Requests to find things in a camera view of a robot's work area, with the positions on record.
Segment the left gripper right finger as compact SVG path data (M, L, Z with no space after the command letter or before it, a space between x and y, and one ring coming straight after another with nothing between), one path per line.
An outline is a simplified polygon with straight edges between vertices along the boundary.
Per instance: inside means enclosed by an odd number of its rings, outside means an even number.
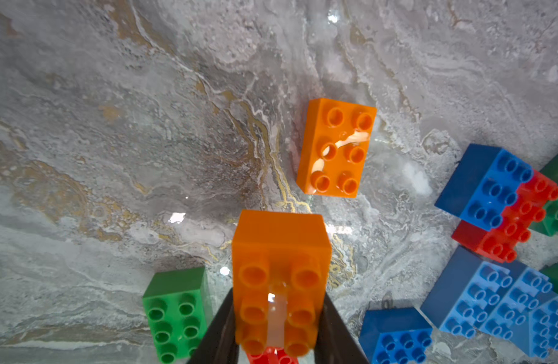
M325 294L318 323L316 364L369 364L348 331L335 305Z

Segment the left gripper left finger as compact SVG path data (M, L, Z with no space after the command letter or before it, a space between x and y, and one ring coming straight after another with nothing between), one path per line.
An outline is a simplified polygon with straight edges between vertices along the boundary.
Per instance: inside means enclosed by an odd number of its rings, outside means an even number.
M189 358L188 364L237 364L239 345L236 343L236 319L233 289L218 309L204 338Z

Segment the orange brick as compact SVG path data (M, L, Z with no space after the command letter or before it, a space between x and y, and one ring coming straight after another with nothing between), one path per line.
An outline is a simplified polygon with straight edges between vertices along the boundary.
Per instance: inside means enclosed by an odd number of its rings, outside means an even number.
M236 342L250 355L315 348L332 245L321 215L244 210L232 241Z
M309 102L296 183L304 194L355 198L377 108L319 98Z

